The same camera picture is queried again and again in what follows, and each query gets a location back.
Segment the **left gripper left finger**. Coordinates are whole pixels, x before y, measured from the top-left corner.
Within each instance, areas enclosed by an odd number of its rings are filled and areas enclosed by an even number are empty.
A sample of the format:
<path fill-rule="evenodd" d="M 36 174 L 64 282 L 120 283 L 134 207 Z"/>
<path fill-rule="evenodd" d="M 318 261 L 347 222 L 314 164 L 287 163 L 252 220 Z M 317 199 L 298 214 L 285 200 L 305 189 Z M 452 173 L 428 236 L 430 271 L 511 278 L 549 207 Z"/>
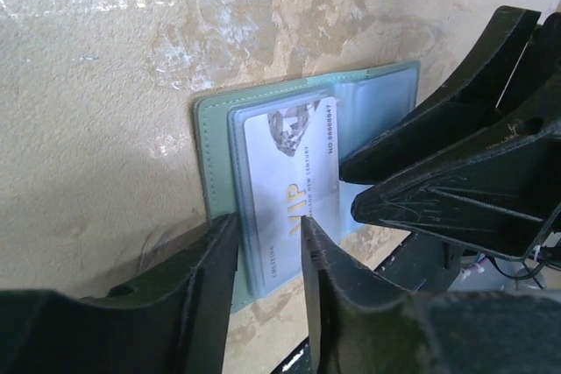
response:
<path fill-rule="evenodd" d="M 216 218 L 189 247 L 102 298 L 1 292 L 3 373 L 219 373 L 238 219 Z"/>

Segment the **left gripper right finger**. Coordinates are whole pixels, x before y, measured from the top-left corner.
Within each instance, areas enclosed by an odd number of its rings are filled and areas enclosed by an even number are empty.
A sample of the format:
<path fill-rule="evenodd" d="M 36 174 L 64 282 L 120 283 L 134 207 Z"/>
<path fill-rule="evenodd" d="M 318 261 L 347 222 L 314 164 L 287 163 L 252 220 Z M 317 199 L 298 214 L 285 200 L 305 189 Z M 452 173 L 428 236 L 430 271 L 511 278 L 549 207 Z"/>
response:
<path fill-rule="evenodd" d="M 315 373 L 557 373 L 560 296 L 413 293 L 302 218 L 302 274 Z"/>

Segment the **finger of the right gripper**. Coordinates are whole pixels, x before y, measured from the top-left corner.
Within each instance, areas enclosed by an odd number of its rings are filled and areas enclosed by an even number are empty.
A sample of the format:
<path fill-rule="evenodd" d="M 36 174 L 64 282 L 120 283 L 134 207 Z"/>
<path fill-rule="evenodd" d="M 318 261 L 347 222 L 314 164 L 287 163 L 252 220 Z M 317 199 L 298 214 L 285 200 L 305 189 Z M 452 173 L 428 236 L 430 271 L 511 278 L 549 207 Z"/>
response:
<path fill-rule="evenodd" d="M 511 260 L 560 228 L 560 107 L 525 106 L 359 194 L 358 222 Z"/>
<path fill-rule="evenodd" d="M 340 179 L 373 185 L 474 133 L 495 107 L 539 11 L 503 5 L 451 75 L 399 123 L 344 159 Z"/>

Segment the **white VIP credit card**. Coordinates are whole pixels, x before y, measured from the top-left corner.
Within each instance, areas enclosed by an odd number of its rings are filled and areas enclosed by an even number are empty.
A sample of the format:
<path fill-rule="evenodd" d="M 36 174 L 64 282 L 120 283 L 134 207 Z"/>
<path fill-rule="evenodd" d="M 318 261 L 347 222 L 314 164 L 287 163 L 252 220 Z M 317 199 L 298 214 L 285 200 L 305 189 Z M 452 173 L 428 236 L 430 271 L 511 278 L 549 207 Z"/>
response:
<path fill-rule="evenodd" d="M 340 235 L 337 100 L 323 96 L 250 110 L 242 133 L 250 182 L 251 283 L 264 297 L 301 271 L 304 216 Z"/>

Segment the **teal leather card holder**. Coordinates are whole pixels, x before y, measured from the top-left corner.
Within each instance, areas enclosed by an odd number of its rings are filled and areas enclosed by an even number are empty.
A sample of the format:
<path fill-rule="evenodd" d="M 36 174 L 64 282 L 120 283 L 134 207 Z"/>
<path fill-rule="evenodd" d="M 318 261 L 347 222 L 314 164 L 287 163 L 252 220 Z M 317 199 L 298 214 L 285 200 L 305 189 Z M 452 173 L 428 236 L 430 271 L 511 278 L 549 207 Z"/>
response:
<path fill-rule="evenodd" d="M 301 219 L 340 243 L 360 228 L 360 184 L 339 178 L 344 159 L 414 107 L 420 64 L 311 76 L 199 100 L 194 119 L 209 217 L 241 225 L 231 308 L 239 311 L 298 277 Z"/>

